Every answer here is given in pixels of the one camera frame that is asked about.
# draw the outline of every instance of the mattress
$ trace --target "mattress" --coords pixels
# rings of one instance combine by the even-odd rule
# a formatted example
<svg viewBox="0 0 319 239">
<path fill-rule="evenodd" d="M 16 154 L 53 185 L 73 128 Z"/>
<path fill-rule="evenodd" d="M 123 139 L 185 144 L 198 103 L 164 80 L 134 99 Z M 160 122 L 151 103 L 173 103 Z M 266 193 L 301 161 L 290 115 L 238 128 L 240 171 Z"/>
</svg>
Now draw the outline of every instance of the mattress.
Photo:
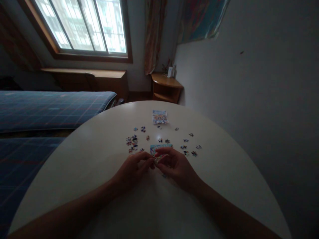
<svg viewBox="0 0 319 239">
<path fill-rule="evenodd" d="M 78 128 L 115 96 L 110 91 L 0 91 L 0 133 Z"/>
<path fill-rule="evenodd" d="M 64 139 L 0 139 L 0 238 L 6 238 L 31 182 Z"/>
</svg>

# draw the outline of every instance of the finger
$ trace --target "finger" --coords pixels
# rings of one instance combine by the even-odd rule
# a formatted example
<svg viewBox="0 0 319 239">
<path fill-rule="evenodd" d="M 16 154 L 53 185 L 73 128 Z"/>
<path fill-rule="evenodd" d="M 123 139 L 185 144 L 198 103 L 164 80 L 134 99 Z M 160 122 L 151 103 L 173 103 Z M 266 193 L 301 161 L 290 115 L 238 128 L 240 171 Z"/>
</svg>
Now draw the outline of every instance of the finger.
<svg viewBox="0 0 319 239">
<path fill-rule="evenodd" d="M 138 173 L 139 174 L 145 173 L 153 163 L 154 163 L 154 158 L 152 157 L 149 158 L 143 163 L 142 167 L 138 170 Z"/>
<path fill-rule="evenodd" d="M 155 157 L 161 156 L 162 154 L 168 154 L 170 156 L 176 156 L 179 153 L 178 151 L 176 151 L 172 147 L 158 148 L 158 149 L 155 149 L 155 151 L 156 151 Z"/>
<path fill-rule="evenodd" d="M 158 167 L 159 170 L 160 170 L 162 173 L 166 174 L 167 176 L 170 176 L 170 177 L 174 176 L 174 170 L 171 169 L 171 168 L 168 168 L 168 167 L 165 166 L 164 164 L 158 163 L 158 164 L 156 165 L 156 167 Z"/>
<path fill-rule="evenodd" d="M 135 154 L 135 160 L 137 162 L 141 160 L 147 160 L 148 158 L 152 158 L 152 157 L 153 157 L 152 155 L 150 155 L 148 152 L 145 152 L 145 151 L 141 151 Z"/>
<path fill-rule="evenodd" d="M 158 161 L 158 163 L 162 163 L 162 164 L 170 164 L 172 162 L 172 158 L 169 155 L 164 155 L 163 157 L 160 158 L 160 160 Z"/>
</svg>

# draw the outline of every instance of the hand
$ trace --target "hand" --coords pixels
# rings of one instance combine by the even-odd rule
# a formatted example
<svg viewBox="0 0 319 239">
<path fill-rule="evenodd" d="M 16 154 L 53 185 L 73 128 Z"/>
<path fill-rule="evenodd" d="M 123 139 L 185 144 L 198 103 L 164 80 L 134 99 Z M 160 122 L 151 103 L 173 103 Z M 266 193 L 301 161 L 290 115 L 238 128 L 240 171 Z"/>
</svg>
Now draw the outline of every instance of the hand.
<svg viewBox="0 0 319 239">
<path fill-rule="evenodd" d="M 139 168 L 138 163 L 145 160 L 143 165 Z M 110 180 L 117 194 L 124 194 L 131 189 L 147 172 L 149 168 L 154 169 L 154 158 L 147 152 L 138 152 L 127 157 L 117 173 Z"/>
<path fill-rule="evenodd" d="M 203 182 L 186 157 L 171 147 L 158 148 L 155 157 L 163 156 L 156 165 L 162 173 L 171 177 L 185 191 L 193 194 Z"/>
</svg>

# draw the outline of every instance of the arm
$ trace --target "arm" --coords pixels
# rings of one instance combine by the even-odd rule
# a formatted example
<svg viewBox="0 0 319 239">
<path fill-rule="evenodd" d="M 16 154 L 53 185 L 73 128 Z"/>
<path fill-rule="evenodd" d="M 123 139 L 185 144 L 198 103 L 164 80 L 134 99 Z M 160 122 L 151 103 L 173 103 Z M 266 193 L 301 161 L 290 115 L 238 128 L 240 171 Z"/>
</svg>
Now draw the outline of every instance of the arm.
<svg viewBox="0 0 319 239">
<path fill-rule="evenodd" d="M 141 168 L 138 163 L 145 160 Z M 114 198 L 132 188 L 153 167 L 147 152 L 130 155 L 114 177 L 88 194 L 31 221 L 9 235 L 15 238 L 72 238 Z"/>
<path fill-rule="evenodd" d="M 193 194 L 228 238 L 280 238 L 203 182 L 186 157 L 173 148 L 156 149 L 157 167 Z"/>
</svg>

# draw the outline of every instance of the white round table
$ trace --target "white round table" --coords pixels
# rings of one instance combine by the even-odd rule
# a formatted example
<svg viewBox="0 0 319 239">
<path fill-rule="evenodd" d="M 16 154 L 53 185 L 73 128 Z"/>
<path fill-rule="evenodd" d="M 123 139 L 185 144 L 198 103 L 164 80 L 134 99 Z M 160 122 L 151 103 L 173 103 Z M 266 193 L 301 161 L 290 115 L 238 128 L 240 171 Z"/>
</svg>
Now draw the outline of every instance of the white round table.
<svg viewBox="0 0 319 239">
<path fill-rule="evenodd" d="M 153 110 L 166 110 L 169 124 L 162 124 L 162 129 L 152 125 Z M 140 131 L 142 126 L 146 127 L 145 133 Z M 150 145 L 160 144 L 159 138 L 163 138 L 163 144 L 169 139 L 179 151 L 181 145 L 187 145 L 188 160 L 208 185 L 282 238 L 291 238 L 274 195 L 245 151 L 211 120 L 189 108 L 160 101 L 111 108 L 75 130 L 35 177 L 10 232 L 109 180 L 129 155 L 126 138 L 134 134 L 139 139 L 138 149 L 147 152 Z M 124 236 L 222 238 L 200 204 L 162 177 L 158 169 L 149 170 L 133 190 L 101 211 L 80 238 Z"/>
</svg>

